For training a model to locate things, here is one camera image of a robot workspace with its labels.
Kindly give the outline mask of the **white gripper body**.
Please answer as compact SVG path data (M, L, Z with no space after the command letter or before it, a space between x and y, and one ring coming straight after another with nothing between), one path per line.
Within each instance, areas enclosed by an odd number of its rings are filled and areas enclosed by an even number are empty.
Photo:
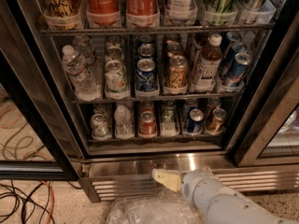
M181 192L183 197L189 202L193 203L193 194L196 186L200 181L200 172L192 171L183 176L181 181Z

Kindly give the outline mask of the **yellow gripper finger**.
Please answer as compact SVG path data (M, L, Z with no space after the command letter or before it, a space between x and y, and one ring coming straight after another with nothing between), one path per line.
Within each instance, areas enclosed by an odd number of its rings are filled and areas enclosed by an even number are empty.
M181 177L177 170L153 169L153 179L165 186L166 188L174 191L180 191Z

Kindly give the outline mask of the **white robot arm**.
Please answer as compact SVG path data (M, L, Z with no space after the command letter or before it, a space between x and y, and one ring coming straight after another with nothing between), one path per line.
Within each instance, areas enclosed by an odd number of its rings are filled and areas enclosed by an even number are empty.
M208 170L153 169L152 178L166 188L180 192L205 216L206 224L299 224L277 217L239 191L224 185Z

